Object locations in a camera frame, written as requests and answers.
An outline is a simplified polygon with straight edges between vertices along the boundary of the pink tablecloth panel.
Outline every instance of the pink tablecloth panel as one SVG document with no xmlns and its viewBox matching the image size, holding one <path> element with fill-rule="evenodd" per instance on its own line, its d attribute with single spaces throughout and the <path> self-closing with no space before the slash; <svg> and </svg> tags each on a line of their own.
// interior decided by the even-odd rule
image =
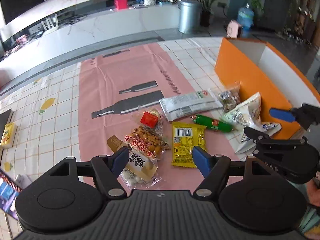
<svg viewBox="0 0 320 240">
<path fill-rule="evenodd" d="M 119 91 L 146 82 L 156 81 L 157 87 L 120 94 Z M 130 48 L 118 55 L 99 56 L 81 65 L 79 84 L 79 147 L 82 161 L 100 154 L 111 155 L 107 139 L 116 135 L 123 139 L 137 127 L 133 113 L 108 114 L 92 118 L 92 113 L 112 106 L 120 100 L 160 90 L 165 98 L 193 92 L 194 89 L 176 67 L 169 55 L 156 43 Z M 190 118 L 181 120 L 190 122 Z M 172 140 L 172 126 L 164 125 L 166 136 Z M 238 160 L 229 141 L 222 133 L 206 131 L 206 147 L 210 154 L 223 154 Z M 158 162 L 162 182 L 157 189 L 195 190 L 203 180 L 198 169 L 171 165 L 172 150 L 167 150 Z"/>
</svg>

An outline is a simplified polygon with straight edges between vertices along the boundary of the metal trash can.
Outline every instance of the metal trash can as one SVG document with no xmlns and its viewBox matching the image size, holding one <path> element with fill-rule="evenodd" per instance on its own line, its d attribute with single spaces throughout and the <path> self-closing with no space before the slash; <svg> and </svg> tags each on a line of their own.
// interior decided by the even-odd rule
<svg viewBox="0 0 320 240">
<path fill-rule="evenodd" d="M 184 0 L 180 2 L 179 8 L 179 32 L 191 33 L 200 25 L 201 3 L 198 1 Z"/>
</svg>

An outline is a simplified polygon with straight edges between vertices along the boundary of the red box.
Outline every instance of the red box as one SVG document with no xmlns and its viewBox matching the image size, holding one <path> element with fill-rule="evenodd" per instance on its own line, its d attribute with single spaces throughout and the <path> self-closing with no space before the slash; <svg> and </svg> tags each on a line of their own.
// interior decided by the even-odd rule
<svg viewBox="0 0 320 240">
<path fill-rule="evenodd" d="M 118 10 L 128 8 L 128 0 L 115 0 L 115 6 Z"/>
</svg>

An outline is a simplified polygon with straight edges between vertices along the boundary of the blue water jug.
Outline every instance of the blue water jug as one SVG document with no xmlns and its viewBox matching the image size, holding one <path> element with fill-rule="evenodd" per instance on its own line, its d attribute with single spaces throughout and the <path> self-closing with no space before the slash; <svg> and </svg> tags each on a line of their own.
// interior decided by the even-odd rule
<svg viewBox="0 0 320 240">
<path fill-rule="evenodd" d="M 242 25 L 242 36 L 246 37 L 253 25 L 254 12 L 249 8 L 249 4 L 241 7 L 238 11 L 237 22 Z"/>
</svg>

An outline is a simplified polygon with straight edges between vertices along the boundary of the orange box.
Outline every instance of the orange box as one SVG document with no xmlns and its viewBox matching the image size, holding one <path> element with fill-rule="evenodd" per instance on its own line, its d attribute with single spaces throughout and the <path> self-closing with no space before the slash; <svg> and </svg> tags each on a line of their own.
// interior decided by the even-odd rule
<svg viewBox="0 0 320 240">
<path fill-rule="evenodd" d="M 242 101 L 260 92 L 262 121 L 282 125 L 282 129 L 273 136 L 275 139 L 291 138 L 300 130 L 300 125 L 271 117 L 270 108 L 289 110 L 301 107 L 302 103 L 320 107 L 317 90 L 268 42 L 224 38 L 215 72 L 225 86 L 240 81 Z"/>
</svg>

